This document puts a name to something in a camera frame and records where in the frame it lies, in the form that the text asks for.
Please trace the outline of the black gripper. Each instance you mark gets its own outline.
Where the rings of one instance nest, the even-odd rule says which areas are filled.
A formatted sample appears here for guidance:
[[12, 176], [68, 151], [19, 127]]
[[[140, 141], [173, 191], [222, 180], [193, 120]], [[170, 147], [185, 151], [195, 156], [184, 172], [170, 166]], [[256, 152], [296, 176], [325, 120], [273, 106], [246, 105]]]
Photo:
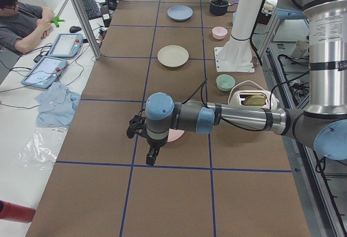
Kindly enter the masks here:
[[167, 137], [163, 139], [153, 139], [149, 137], [147, 139], [147, 143], [149, 144], [150, 148], [146, 155], [146, 164], [155, 165], [156, 158], [159, 154], [159, 149], [167, 143]]

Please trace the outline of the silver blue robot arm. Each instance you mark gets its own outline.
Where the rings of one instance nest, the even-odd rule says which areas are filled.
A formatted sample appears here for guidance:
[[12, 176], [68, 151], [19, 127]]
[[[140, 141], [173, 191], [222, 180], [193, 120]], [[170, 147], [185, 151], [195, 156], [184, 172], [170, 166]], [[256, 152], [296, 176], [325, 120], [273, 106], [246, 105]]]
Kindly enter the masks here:
[[198, 101], [183, 104], [155, 93], [145, 108], [148, 165], [154, 165], [170, 129], [209, 134], [221, 121], [244, 130], [273, 131], [326, 158], [346, 159], [346, 0], [278, 0], [277, 8], [301, 11], [309, 19], [309, 106], [269, 110]]

